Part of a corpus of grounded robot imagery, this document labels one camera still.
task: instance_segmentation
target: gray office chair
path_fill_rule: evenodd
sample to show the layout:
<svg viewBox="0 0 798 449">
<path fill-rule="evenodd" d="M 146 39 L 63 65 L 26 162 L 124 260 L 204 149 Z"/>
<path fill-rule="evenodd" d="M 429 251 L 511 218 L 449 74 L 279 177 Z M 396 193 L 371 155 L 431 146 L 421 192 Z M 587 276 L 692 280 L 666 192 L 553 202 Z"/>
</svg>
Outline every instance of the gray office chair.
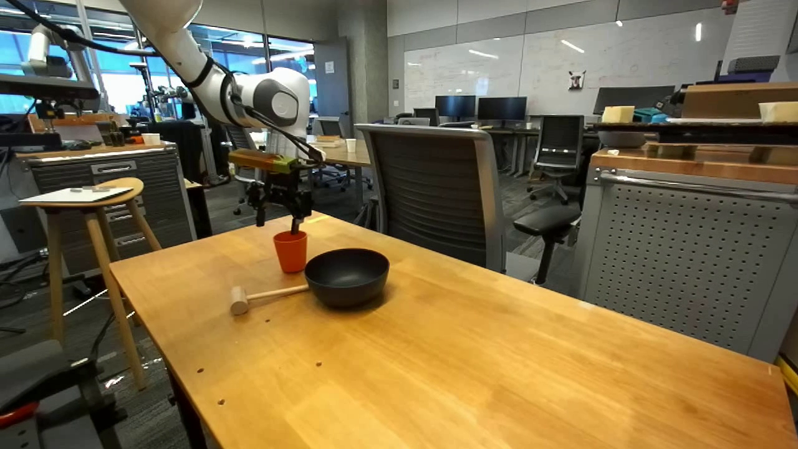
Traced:
<svg viewBox="0 0 798 449">
<path fill-rule="evenodd" d="M 371 157 L 380 232 L 507 268 L 496 155 L 486 131 L 411 125 L 358 129 Z"/>
<path fill-rule="evenodd" d="M 531 196 L 543 196 L 553 192 L 565 203 L 568 203 L 568 192 L 565 177 L 577 175 L 582 167 L 582 115 L 546 115 L 542 117 L 540 146 L 533 155 L 533 170 L 551 177 L 553 185 L 533 186 Z"/>
</svg>

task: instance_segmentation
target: wall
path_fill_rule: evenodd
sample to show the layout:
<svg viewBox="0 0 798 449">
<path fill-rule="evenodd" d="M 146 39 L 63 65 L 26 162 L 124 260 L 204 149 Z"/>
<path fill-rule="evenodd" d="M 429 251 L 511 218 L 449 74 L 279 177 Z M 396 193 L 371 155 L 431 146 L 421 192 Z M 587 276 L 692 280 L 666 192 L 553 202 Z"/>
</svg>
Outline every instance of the wall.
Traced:
<svg viewBox="0 0 798 449">
<path fill-rule="evenodd" d="M 592 111 L 601 84 L 709 79 L 723 56 L 732 15 L 719 0 L 390 0 L 390 115 L 431 104 L 434 92 L 527 94 L 531 111 Z M 568 92 L 568 69 L 587 89 Z"/>
<path fill-rule="evenodd" d="M 798 79 L 798 55 L 785 55 L 798 15 L 796 0 L 742 1 L 733 19 L 727 61 L 754 55 L 782 55 L 773 82 Z"/>
<path fill-rule="evenodd" d="M 83 5 L 124 9 L 119 0 L 83 0 Z M 298 39 L 333 39 L 336 38 L 333 11 L 334 0 L 204 0 L 197 23 Z"/>
<path fill-rule="evenodd" d="M 732 18 L 719 9 L 491 38 L 404 53 L 404 109 L 434 94 L 527 94 L 530 111 L 592 115 L 607 84 L 681 84 L 710 79 L 723 56 Z M 568 92 L 572 71 L 587 71 Z"/>
<path fill-rule="evenodd" d="M 386 1 L 340 0 L 340 34 L 349 39 L 353 119 L 390 115 L 386 94 Z"/>
</svg>

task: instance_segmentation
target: cable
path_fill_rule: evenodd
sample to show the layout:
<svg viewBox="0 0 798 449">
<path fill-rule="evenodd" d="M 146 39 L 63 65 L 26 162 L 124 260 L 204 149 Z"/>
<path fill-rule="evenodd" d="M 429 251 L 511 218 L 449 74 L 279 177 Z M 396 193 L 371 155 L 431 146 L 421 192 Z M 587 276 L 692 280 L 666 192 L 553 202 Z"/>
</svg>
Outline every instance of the cable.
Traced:
<svg viewBox="0 0 798 449">
<path fill-rule="evenodd" d="M 13 283 L 13 276 L 20 273 L 26 267 L 43 261 L 46 256 L 40 251 L 31 251 L 20 261 L 15 261 L 3 276 L 0 283 Z"/>
<path fill-rule="evenodd" d="M 57 23 L 37 15 L 36 9 L 31 9 L 31 6 L 27 6 L 26 1 L 20 1 L 20 0 L 7 0 L 7 5 L 17 6 L 22 15 L 27 15 L 31 19 L 46 24 L 47 30 L 52 30 L 57 38 L 63 38 L 63 39 L 68 39 L 68 43 L 80 43 L 80 45 L 87 45 L 87 46 L 96 46 L 96 49 L 103 49 L 103 53 L 138 55 L 138 56 L 158 56 L 158 53 L 123 49 L 123 46 L 111 46 L 111 45 L 87 39 L 87 38 L 77 34 L 75 30 L 61 28 Z"/>
<path fill-rule="evenodd" d="M 15 126 L 20 126 L 32 109 L 36 109 L 36 100 L 31 101 L 31 107 L 27 107 L 20 117 L 15 117 L 15 119 L 11 119 L 11 121 L 3 121 L 3 125 L 0 125 L 0 131 L 13 131 Z"/>
<path fill-rule="evenodd" d="M 11 164 L 11 155 L 13 155 L 13 146 L 7 145 L 6 151 L 0 151 L 0 179 L 6 175 L 6 167 Z"/>
<path fill-rule="evenodd" d="M 108 319 L 104 319 L 104 324 L 101 326 L 101 332 L 97 332 L 97 336 L 96 336 L 96 341 L 92 341 L 91 362 L 97 362 L 97 359 L 101 359 L 101 344 L 103 344 L 103 336 L 104 336 L 104 332 L 108 332 L 108 326 L 111 326 L 113 321 L 114 321 L 114 313 L 108 311 Z"/>
</svg>

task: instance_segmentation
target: floor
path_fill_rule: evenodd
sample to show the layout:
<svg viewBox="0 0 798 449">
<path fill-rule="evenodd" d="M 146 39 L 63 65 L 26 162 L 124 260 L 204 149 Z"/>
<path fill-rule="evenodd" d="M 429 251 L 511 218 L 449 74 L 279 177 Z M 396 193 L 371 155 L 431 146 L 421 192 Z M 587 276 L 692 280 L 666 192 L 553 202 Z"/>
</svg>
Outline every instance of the floor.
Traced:
<svg viewBox="0 0 798 449">
<path fill-rule="evenodd" d="M 208 207 L 213 217 L 215 233 L 247 227 L 255 222 L 255 211 L 249 207 L 239 207 L 243 186 L 237 181 L 219 185 L 204 188 Z M 314 192 L 318 210 L 343 217 L 358 218 L 360 202 L 354 200 L 354 188 L 343 188 L 343 185 L 320 186 Z M 527 177 L 501 175 L 501 207 L 503 207 L 503 236 L 510 256 L 515 261 L 530 261 L 542 255 L 542 242 L 511 227 L 511 217 L 527 215 L 542 202 L 531 202 L 527 192 Z M 22 282 L 6 282 L 11 268 L 0 267 L 0 354 L 7 354 L 17 347 L 27 347 L 47 336 L 47 283 L 43 280 L 46 260 L 32 261 L 22 272 Z M 575 280 L 575 255 L 568 243 L 560 243 L 546 286 L 577 294 Z M 124 372 L 124 359 L 118 347 L 114 326 L 103 334 L 104 321 L 111 319 L 111 308 L 104 299 L 83 304 L 83 282 L 68 282 L 68 307 L 75 307 L 65 319 L 65 351 L 70 359 L 87 356 L 96 347 L 97 363 L 103 366 L 103 388 L 113 392 L 118 407 L 127 412 L 127 419 L 118 424 L 118 439 L 124 449 L 158 447 L 158 449 L 183 449 L 188 447 L 177 409 L 172 407 L 172 388 L 168 379 L 166 362 L 161 359 L 156 344 L 148 339 L 143 326 L 134 326 L 146 372 L 149 386 L 138 392 L 131 384 L 131 374 Z"/>
</svg>

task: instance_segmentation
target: black office chair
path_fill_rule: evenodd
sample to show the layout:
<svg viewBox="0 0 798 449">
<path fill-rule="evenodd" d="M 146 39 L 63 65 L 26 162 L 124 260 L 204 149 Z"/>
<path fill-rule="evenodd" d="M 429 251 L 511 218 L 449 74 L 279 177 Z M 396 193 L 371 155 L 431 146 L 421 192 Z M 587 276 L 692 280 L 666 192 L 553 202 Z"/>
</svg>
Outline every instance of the black office chair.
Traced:
<svg viewBox="0 0 798 449">
<path fill-rule="evenodd" d="M 399 111 L 396 117 L 395 117 L 395 125 L 411 125 L 409 119 L 411 117 L 417 117 L 414 111 Z"/>
<path fill-rule="evenodd" d="M 314 135 L 336 135 L 336 137 L 344 137 L 344 126 L 343 126 L 343 119 L 340 117 L 318 117 L 318 129 Z"/>
<path fill-rule="evenodd" d="M 192 181 L 204 181 L 203 171 L 203 126 L 188 119 L 152 121 L 148 131 L 161 131 L 163 140 L 177 145 L 183 175 Z"/>
<path fill-rule="evenodd" d="M 568 232 L 580 223 L 580 215 L 580 207 L 572 203 L 546 203 L 515 218 L 518 232 L 543 240 L 543 255 L 533 280 L 537 283 L 546 283 L 553 243 L 568 236 Z"/>
<path fill-rule="evenodd" d="M 358 129 L 371 157 L 380 232 L 507 268 L 500 171 L 486 131 L 414 125 Z"/>
<path fill-rule="evenodd" d="M 533 233 L 543 240 L 543 255 L 537 273 L 537 283 L 543 283 L 550 276 L 550 265 L 553 255 L 553 243 L 565 242 L 565 236 L 580 223 L 580 202 L 568 203 L 572 196 L 565 188 L 565 177 L 580 175 L 582 170 L 582 115 L 546 115 L 542 117 L 540 149 L 533 157 L 533 170 L 542 170 L 543 177 L 553 177 L 553 185 L 533 188 L 533 196 L 543 196 L 543 192 L 553 192 L 561 203 L 543 203 L 523 217 L 515 218 L 518 232 Z"/>
<path fill-rule="evenodd" d="M 543 196 L 553 192 L 565 203 L 568 203 L 568 192 L 565 177 L 580 175 L 582 167 L 582 115 L 546 115 L 542 117 L 540 146 L 531 167 L 543 177 L 551 177 L 553 185 L 533 186 L 531 196 Z"/>
<path fill-rule="evenodd" d="M 0 356 L 0 447 L 119 447 L 119 419 L 96 356 L 70 363 L 55 339 Z"/>
</svg>

